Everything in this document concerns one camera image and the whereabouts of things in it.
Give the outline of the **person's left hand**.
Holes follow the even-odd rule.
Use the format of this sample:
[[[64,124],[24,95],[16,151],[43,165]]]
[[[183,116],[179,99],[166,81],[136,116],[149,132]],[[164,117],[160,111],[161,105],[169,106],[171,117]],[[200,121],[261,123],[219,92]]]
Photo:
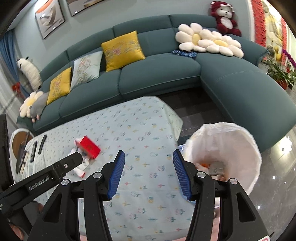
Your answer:
[[[28,240],[30,231],[43,207],[43,204],[32,201],[9,218],[9,225],[20,240]]]

